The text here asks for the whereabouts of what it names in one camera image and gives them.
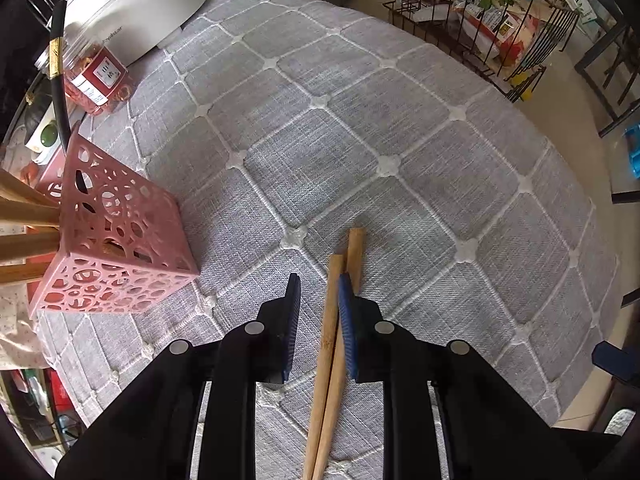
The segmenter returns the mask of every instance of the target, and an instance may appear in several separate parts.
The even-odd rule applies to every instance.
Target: gray tablecloth
[[[312,0],[207,0],[81,133],[178,200],[202,275],[146,314],[38,315],[91,423],[173,339],[201,344],[302,279],[292,380],[257,386],[258,478],[298,478],[329,254],[367,229],[362,294],[469,341],[549,423],[619,307],[617,258],[556,149],[494,88],[387,23]],[[328,474],[382,477],[382,388],[349,382]]]

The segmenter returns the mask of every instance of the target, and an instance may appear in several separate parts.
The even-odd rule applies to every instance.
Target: glass jar
[[[63,51],[65,94],[91,115],[113,112],[136,88],[129,71],[101,41],[78,36]],[[49,76],[49,48],[35,63]]]

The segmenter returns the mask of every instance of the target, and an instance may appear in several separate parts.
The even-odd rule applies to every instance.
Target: wooden stick
[[[5,170],[0,170],[0,196],[26,204],[58,206],[53,199],[36,191],[33,187],[27,186],[23,181],[15,178]]]
[[[17,285],[41,280],[49,262],[0,266],[0,285]]]
[[[59,227],[60,209],[0,199],[0,224]]]
[[[60,246],[60,232],[0,236],[0,262],[55,253]]]
[[[119,256],[121,258],[127,257],[127,253],[125,253],[123,248],[114,245],[111,242],[107,242],[102,245],[102,252],[105,254],[110,254],[111,256]]]
[[[30,225],[28,227],[36,229],[36,231],[39,232],[39,233],[52,233],[53,231],[59,231],[60,230],[57,227],[44,227],[42,225],[39,225],[39,226]]]
[[[360,292],[360,279],[362,277],[362,254],[364,252],[364,238],[366,231],[363,227],[349,229],[349,246],[347,248],[347,272],[351,278],[353,293]],[[324,418],[322,420],[322,431],[320,433],[320,443],[318,445],[318,455],[312,480],[321,480],[324,475],[329,453],[331,452],[331,441],[334,437],[335,424],[340,413],[340,403],[342,402],[342,391],[347,380],[346,363],[344,361],[344,340],[342,339],[342,329],[338,324],[338,333],[335,340],[334,361],[331,368],[331,378],[329,379],[329,391],[326,396],[326,407],[324,408]]]
[[[311,480],[318,454],[318,444],[324,418],[324,406],[329,388],[331,363],[334,358],[335,335],[338,325],[338,279],[344,269],[344,255],[329,256],[329,272],[326,281],[326,299],[320,332],[320,351],[318,352],[318,371],[314,383],[314,401],[311,405],[309,433],[306,438],[305,466],[303,480]]]

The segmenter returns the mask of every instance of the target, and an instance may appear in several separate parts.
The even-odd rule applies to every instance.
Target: floor
[[[391,0],[350,0],[348,6],[386,21],[388,12],[381,3],[388,1]],[[620,257],[619,294],[622,298],[623,294],[640,286],[640,204],[614,206],[610,194],[612,190],[640,189],[640,182],[633,178],[626,158],[623,139],[626,124],[600,139],[598,130],[609,122],[608,116],[574,71],[574,64],[590,44],[576,30],[565,52],[555,52],[548,58],[549,70],[532,97],[516,106],[555,144],[596,205],[598,222]],[[615,51],[607,54],[611,58]],[[596,81],[602,81],[606,67],[604,60],[598,60],[589,72]],[[610,93],[617,97],[623,84],[614,79]],[[609,338],[612,344],[622,346],[634,312],[633,306],[620,311]],[[609,385],[610,376],[595,368],[556,425],[588,429],[601,403],[606,400]]]

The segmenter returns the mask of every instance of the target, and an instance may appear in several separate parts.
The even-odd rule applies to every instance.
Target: black cable
[[[53,110],[58,125],[58,135],[62,149],[65,151],[71,138],[69,116],[66,113],[65,83],[63,80],[62,50],[65,33],[66,0],[60,1],[53,9],[51,17],[51,34],[49,41],[49,78],[51,79],[51,96]]]

